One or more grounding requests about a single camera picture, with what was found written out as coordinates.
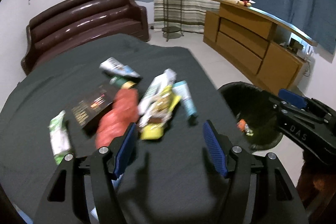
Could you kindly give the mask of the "orange green wrapper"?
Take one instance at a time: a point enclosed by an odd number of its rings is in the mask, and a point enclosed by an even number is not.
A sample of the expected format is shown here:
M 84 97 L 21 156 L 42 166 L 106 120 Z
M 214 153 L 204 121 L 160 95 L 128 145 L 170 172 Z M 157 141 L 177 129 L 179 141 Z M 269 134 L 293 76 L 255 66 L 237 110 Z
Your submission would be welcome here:
M 237 127 L 241 132 L 245 133 L 247 136 L 253 136 L 253 130 L 250 129 L 249 125 L 244 119 L 238 121 Z

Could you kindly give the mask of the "green white snack wrapper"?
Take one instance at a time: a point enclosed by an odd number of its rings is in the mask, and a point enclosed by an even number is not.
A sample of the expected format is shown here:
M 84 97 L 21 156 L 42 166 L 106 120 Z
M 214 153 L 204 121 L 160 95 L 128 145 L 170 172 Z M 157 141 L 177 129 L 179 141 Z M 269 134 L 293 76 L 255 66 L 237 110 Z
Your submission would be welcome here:
M 63 158 L 71 152 L 71 143 L 64 121 L 66 112 L 62 110 L 49 123 L 50 143 L 54 161 L 59 165 Z

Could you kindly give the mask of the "black box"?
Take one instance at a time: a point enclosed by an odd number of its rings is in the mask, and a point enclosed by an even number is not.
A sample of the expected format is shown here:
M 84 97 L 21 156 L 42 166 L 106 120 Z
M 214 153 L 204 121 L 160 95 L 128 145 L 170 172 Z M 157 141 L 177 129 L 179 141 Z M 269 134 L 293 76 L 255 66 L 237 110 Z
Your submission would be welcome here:
M 112 104 L 120 89 L 109 82 L 75 98 L 65 108 L 66 119 L 71 127 L 83 130 L 87 135 L 95 134 L 100 119 L 112 110 Z

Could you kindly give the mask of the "teal white tube package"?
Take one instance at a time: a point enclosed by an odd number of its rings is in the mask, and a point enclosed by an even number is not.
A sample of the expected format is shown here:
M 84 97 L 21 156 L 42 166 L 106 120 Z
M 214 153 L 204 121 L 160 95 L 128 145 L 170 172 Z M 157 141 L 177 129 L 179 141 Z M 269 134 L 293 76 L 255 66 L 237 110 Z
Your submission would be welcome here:
M 186 111 L 187 118 L 197 117 L 197 110 L 194 105 L 189 86 L 186 81 L 179 81 L 173 84 L 173 92 L 181 97 L 181 102 Z

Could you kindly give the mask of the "orange plastic bag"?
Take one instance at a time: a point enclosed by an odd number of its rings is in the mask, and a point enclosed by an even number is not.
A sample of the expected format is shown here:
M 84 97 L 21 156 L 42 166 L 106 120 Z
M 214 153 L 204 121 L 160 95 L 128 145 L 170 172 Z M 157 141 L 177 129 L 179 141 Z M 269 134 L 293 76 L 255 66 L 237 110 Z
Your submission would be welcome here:
M 120 89 L 113 100 L 112 110 L 105 114 L 96 132 L 96 148 L 108 147 L 111 141 L 123 136 L 130 123 L 136 123 L 138 114 L 138 91 Z

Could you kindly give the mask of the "yellow snack bag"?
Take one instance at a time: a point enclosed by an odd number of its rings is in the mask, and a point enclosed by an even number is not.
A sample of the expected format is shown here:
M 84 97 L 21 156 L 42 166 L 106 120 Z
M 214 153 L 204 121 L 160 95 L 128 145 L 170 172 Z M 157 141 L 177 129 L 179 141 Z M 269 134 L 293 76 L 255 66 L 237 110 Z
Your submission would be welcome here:
M 167 85 L 163 91 L 154 96 L 153 103 L 139 120 L 140 139 L 158 140 L 163 137 L 166 124 L 180 100 L 181 96 L 175 94 L 172 85 Z

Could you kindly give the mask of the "white paper package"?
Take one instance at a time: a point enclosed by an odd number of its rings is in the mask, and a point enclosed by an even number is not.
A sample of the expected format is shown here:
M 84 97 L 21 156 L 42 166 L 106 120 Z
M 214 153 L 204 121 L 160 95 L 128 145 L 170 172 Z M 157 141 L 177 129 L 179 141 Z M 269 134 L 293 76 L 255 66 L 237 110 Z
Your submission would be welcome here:
M 147 91 L 138 104 L 138 113 L 139 116 L 141 116 L 139 120 L 140 128 L 145 127 L 147 124 L 150 118 L 149 110 L 151 109 L 151 105 L 154 104 L 154 100 L 159 96 L 159 94 L 167 85 L 175 83 L 176 76 L 177 74 L 175 71 L 168 68 L 161 75 L 156 76 L 152 80 Z

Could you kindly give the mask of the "green glass bottle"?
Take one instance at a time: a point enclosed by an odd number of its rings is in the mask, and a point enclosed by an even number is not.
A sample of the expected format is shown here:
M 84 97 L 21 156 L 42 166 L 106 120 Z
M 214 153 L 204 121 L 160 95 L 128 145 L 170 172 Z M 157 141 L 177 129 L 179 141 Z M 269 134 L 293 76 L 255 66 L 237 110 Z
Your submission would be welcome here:
M 136 86 L 136 83 L 121 76 L 113 76 L 109 83 L 119 89 L 131 89 Z

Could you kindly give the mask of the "white blue snack wrapper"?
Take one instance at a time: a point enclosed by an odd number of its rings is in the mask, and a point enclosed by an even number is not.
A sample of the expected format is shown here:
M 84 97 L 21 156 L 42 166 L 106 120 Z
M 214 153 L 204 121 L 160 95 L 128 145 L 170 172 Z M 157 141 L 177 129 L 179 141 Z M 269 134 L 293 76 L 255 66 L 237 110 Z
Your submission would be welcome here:
M 113 57 L 108 58 L 107 60 L 103 61 L 99 68 L 109 75 L 118 75 L 121 77 L 128 77 L 134 79 L 140 79 L 141 76 L 131 69 L 128 65 L 123 65 L 120 61 L 116 60 Z

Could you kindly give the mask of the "black lined trash bin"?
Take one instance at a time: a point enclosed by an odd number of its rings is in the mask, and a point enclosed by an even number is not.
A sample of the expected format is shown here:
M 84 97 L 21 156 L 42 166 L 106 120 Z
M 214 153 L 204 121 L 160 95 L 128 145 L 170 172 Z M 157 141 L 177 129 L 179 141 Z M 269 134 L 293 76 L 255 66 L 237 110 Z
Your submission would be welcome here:
M 258 87 L 241 81 L 222 85 L 218 89 L 237 123 L 244 119 L 253 130 L 253 136 L 241 132 L 253 152 L 274 148 L 283 137 L 276 126 L 277 118 L 265 119 L 260 114 L 261 91 Z

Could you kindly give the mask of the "wooden sideboard cabinet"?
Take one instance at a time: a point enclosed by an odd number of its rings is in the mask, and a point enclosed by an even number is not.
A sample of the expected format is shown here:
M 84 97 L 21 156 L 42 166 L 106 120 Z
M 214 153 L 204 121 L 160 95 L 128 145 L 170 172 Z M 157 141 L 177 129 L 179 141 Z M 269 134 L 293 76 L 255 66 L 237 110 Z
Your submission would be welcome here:
M 303 77 L 307 61 L 275 40 L 278 30 L 317 43 L 296 26 L 254 7 L 218 0 L 219 9 L 205 15 L 203 41 L 257 87 L 277 94 L 292 90 Z

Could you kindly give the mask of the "white router on cabinet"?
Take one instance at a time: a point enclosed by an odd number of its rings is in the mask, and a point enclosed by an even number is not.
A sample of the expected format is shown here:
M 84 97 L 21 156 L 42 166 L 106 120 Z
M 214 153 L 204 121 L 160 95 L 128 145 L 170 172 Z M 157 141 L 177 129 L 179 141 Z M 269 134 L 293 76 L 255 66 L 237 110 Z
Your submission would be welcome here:
M 313 51 L 314 51 L 314 47 L 311 46 L 310 44 L 307 44 L 307 45 L 305 46 L 304 53 L 305 53 L 305 56 L 306 56 L 306 57 L 310 57 L 310 56 L 312 55 Z

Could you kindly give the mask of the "dark grey tablecloth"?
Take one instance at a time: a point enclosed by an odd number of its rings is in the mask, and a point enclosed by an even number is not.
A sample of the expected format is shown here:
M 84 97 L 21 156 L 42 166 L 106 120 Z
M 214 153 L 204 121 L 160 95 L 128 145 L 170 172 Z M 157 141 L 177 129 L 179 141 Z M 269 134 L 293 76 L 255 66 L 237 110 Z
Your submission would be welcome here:
M 100 64 L 109 58 L 131 67 L 141 80 L 111 96 L 106 114 L 93 117 L 108 84 Z M 121 136 L 141 115 L 138 100 L 154 77 L 171 69 L 186 81 L 197 110 L 194 124 L 182 104 L 175 106 L 163 137 L 140 141 L 117 195 L 129 223 L 219 223 L 226 183 L 207 156 L 202 125 L 238 137 L 236 121 L 223 97 L 189 50 L 159 47 L 118 34 L 67 51 L 35 68 L 9 95 L 1 111 L 1 185 L 15 205 L 34 216 L 56 169 L 50 122 L 64 113 L 76 156 L 92 154 Z

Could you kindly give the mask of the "black metal plant stand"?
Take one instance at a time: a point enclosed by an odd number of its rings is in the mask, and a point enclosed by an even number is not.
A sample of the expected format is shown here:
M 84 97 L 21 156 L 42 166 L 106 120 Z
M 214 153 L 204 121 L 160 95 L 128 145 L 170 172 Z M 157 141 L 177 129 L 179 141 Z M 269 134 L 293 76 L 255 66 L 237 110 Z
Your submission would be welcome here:
M 184 36 L 182 30 L 183 0 L 163 0 L 163 37 L 168 42 L 172 38 Z

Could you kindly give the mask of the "dark red leather sofa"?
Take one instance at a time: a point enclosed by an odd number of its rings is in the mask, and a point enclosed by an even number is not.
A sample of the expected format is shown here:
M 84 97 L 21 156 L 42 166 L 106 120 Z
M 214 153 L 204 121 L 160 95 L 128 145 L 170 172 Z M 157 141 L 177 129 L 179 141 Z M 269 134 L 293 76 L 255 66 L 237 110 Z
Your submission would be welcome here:
M 33 17 L 26 27 L 25 75 L 72 48 L 115 34 L 149 41 L 146 7 L 135 0 L 65 0 Z

